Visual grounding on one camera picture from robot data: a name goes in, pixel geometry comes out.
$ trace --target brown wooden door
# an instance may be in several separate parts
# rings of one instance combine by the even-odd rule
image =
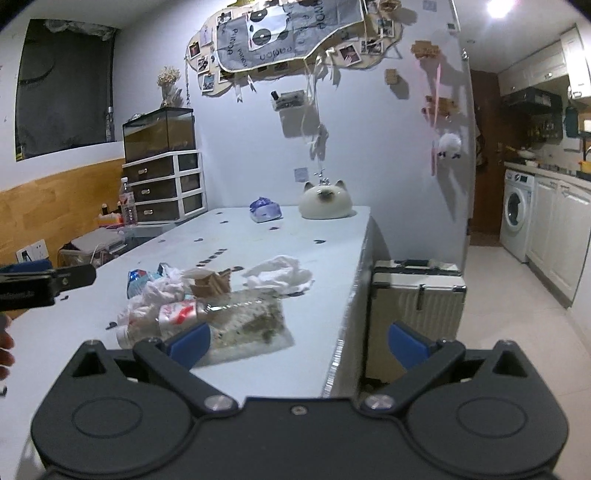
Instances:
[[[499,143],[514,148],[527,143],[528,117],[501,107],[501,92],[496,73],[471,70],[474,103],[479,110],[480,134],[485,146],[485,164],[476,168],[474,215],[472,231],[498,235],[501,231],[503,198],[505,192],[504,162],[512,159],[505,149],[499,152]]]

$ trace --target white table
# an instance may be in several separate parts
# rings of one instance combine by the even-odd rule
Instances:
[[[208,264],[218,271],[250,268],[276,255],[298,258],[315,283],[304,295],[282,301],[294,346],[192,371],[239,402],[247,396],[352,395],[362,368],[371,279],[369,208],[355,207],[354,216],[338,220],[305,220],[296,207],[282,211],[283,219],[259,224],[248,208],[208,212],[104,265],[93,286],[67,292],[68,300],[18,318],[10,330],[17,363],[6,381],[8,395],[0,398],[2,480],[39,475],[29,439],[37,407],[82,342],[100,339],[118,348],[114,332],[105,328],[127,303],[127,273],[155,270],[159,262],[191,268],[219,248],[228,250]],[[242,283],[240,273],[233,273],[232,289]]]

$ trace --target washing machine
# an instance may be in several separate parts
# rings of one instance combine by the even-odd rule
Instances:
[[[506,171],[501,244],[522,263],[527,262],[534,192],[533,175]]]

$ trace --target wooden panel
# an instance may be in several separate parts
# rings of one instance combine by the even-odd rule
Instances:
[[[101,205],[117,205],[124,159],[97,163],[0,192],[0,264],[16,262],[16,251],[45,239],[57,266],[57,251],[98,228]]]
[[[505,152],[498,153],[498,143],[515,148],[527,143],[529,120],[525,114],[501,108],[499,80],[495,73],[470,71],[474,103],[480,109],[481,134],[485,139],[486,164],[476,169],[474,232],[499,235],[505,192]]]

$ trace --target washing machine door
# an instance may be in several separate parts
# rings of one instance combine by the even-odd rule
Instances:
[[[527,218],[527,199],[525,192],[510,187],[505,195],[505,224],[512,232],[518,232],[524,226]]]

